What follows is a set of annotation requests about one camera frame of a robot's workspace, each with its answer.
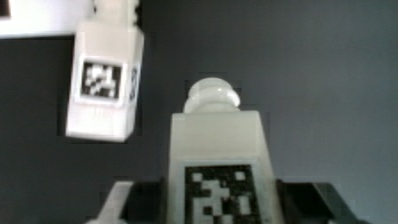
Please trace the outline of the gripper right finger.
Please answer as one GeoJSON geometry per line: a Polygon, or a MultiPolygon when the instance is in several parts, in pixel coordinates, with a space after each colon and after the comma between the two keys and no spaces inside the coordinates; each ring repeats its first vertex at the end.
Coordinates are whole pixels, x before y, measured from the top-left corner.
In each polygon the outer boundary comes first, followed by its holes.
{"type": "Polygon", "coordinates": [[[331,183],[277,180],[277,194],[286,224],[363,224],[331,183]]]}

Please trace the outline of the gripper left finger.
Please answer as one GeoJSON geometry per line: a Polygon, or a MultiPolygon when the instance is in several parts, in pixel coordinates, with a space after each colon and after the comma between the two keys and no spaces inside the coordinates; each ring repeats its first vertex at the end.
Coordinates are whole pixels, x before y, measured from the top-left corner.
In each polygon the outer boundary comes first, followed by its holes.
{"type": "Polygon", "coordinates": [[[162,182],[118,181],[98,216],[84,224],[164,224],[162,182]]]}

